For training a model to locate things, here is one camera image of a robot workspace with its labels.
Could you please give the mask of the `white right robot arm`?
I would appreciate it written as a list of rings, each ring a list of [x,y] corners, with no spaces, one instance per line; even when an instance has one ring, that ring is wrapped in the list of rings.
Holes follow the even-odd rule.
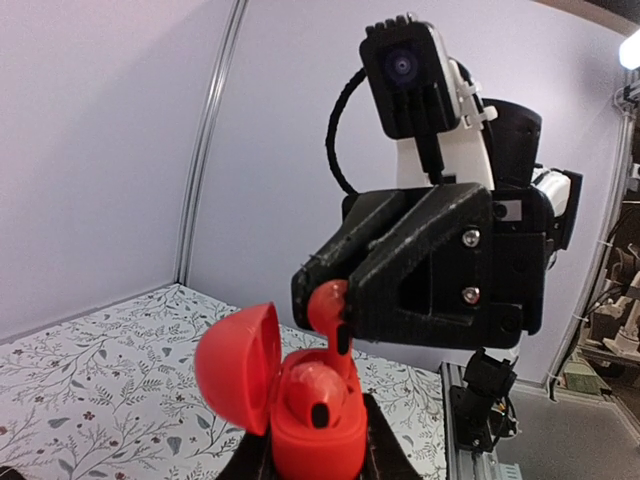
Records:
[[[494,189],[455,182],[357,192],[342,222],[294,274],[292,316],[304,330],[328,283],[350,334],[370,342],[509,349],[542,324],[545,278],[569,246],[580,174],[536,161],[541,117],[493,99],[485,124]]]

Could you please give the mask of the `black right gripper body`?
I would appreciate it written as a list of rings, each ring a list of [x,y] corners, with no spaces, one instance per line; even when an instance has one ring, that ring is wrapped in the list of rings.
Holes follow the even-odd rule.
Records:
[[[489,333],[483,345],[507,349],[542,324],[552,207],[537,189],[492,192]]]

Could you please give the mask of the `red earbud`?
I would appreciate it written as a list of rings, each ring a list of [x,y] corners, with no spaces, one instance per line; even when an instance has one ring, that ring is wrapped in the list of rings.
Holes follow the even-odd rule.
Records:
[[[343,318],[346,309],[346,280],[330,280],[317,287],[309,300],[307,316],[312,329],[327,339],[328,358],[345,360],[351,352],[351,329]]]
[[[347,395],[346,383],[335,370],[321,362],[304,362],[291,370],[285,402],[305,427],[326,429],[337,421]]]

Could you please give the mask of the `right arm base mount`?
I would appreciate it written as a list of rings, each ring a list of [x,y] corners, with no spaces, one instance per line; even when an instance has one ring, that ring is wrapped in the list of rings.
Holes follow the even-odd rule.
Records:
[[[498,360],[478,349],[470,358],[464,371],[466,392],[456,412],[467,426],[482,427],[489,424],[497,446],[501,439],[517,435],[517,416],[510,399],[511,389],[517,378],[508,360]]]

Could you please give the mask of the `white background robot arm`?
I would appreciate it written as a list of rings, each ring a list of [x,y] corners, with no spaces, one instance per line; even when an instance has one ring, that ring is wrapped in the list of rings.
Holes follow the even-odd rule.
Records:
[[[621,358],[639,361],[639,273],[628,286],[617,288],[614,297],[593,314],[592,328],[601,330],[597,342]]]

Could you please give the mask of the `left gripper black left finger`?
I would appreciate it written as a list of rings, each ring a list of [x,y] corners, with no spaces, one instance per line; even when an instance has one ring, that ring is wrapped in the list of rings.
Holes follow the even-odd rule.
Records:
[[[217,476],[218,480],[272,480],[274,478],[275,466],[270,433],[265,436],[246,433]]]

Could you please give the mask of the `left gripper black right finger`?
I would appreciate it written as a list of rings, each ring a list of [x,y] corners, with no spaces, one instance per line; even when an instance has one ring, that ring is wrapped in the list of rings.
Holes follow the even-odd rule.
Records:
[[[363,479],[417,479],[411,465],[382,410],[371,394],[363,395],[368,415],[367,443],[362,468]]]

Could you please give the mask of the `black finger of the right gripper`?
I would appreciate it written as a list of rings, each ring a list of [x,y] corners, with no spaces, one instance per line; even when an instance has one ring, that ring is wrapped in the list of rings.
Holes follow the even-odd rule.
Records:
[[[312,329],[313,291],[346,280],[344,320],[353,333],[433,333],[440,326],[432,254],[440,247],[437,188],[349,195],[343,222],[291,280],[292,316]]]
[[[488,346],[491,194],[479,184],[393,190],[389,225],[350,274],[346,318],[360,340]]]

